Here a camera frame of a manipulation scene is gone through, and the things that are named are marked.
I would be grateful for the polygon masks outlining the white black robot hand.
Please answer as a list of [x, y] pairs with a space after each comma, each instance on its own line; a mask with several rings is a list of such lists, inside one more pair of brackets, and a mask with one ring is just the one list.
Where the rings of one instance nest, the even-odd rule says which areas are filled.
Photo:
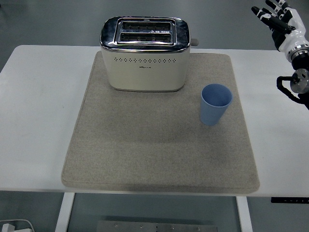
[[269, 27], [276, 49], [288, 54], [297, 47], [309, 45], [305, 38], [306, 29], [297, 10], [285, 0], [265, 1], [272, 10], [253, 6], [251, 11]]

